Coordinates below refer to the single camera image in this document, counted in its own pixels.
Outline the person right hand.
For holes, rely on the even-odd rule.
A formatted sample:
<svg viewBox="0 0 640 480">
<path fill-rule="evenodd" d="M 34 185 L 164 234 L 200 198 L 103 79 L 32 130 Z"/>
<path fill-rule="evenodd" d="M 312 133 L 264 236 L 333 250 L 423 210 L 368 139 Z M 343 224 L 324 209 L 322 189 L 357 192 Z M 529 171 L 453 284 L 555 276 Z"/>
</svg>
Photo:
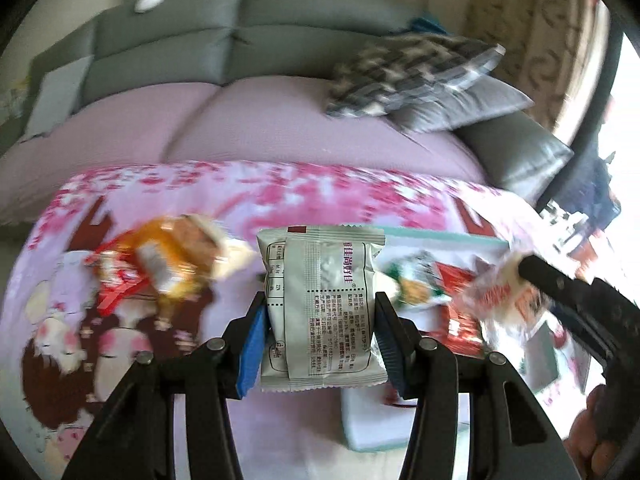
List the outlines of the person right hand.
<svg viewBox="0 0 640 480">
<path fill-rule="evenodd" d="M 602 440 L 597 435 L 594 412 L 605 390 L 605 385 L 598 385 L 589 393 L 586 408 L 577 415 L 563 441 L 582 479 L 602 479 L 620 452 L 616 442 Z"/>
</svg>

